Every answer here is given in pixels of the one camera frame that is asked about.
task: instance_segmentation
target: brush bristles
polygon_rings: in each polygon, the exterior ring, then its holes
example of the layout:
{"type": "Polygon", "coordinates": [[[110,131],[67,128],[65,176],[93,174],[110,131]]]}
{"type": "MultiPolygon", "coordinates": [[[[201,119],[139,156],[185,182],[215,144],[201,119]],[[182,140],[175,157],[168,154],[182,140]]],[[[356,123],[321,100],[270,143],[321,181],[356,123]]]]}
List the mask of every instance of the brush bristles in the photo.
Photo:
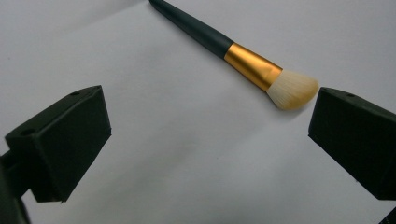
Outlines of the brush bristles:
{"type": "Polygon", "coordinates": [[[308,103],[318,92],[318,82],[305,75],[283,70],[267,93],[277,107],[297,109],[308,103]]]}

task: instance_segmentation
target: white surface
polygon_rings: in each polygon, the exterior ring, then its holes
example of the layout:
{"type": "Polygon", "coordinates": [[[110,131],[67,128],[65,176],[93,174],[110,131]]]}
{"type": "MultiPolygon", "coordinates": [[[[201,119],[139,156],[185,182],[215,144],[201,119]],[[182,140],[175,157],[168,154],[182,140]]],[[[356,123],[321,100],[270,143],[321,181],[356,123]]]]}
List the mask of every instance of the white surface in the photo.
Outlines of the white surface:
{"type": "MultiPolygon", "coordinates": [[[[170,3],[321,86],[396,112],[395,1],[170,3]]],[[[33,223],[364,224],[396,205],[307,137],[315,101],[277,110],[148,1],[2,1],[0,71],[0,136],[98,84],[113,128],[66,203],[24,195],[33,223]]]]}

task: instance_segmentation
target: black foam block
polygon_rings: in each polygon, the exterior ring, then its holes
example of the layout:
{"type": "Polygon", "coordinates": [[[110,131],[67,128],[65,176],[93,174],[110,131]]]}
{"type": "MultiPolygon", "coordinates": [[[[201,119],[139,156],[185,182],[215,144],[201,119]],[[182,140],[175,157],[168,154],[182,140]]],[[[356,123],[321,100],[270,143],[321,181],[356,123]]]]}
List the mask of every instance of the black foam block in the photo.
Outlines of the black foam block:
{"type": "Polygon", "coordinates": [[[359,96],[321,88],[309,137],[380,200],[396,200],[396,115],[359,96]]]}
{"type": "Polygon", "coordinates": [[[38,202],[66,201],[111,135],[100,86],[73,92],[6,136],[38,202]]]}

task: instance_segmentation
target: gold ferrule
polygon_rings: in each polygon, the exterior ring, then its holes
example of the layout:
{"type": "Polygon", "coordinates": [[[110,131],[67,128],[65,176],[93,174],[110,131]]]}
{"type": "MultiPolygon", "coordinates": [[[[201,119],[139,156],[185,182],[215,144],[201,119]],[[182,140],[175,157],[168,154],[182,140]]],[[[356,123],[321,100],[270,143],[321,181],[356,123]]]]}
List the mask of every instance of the gold ferrule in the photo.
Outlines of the gold ferrule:
{"type": "Polygon", "coordinates": [[[268,91],[282,68],[249,49],[233,43],[224,60],[264,91],[268,91]]]}

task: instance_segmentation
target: black brush handle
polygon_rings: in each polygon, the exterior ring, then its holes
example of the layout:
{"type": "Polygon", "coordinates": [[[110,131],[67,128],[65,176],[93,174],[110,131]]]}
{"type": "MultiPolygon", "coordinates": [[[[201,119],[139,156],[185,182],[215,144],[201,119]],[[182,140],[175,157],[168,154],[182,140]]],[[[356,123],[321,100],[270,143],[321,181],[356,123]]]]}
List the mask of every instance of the black brush handle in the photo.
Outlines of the black brush handle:
{"type": "Polygon", "coordinates": [[[149,1],[168,20],[212,53],[224,59],[225,54],[233,44],[230,38],[163,0],[149,1]]]}

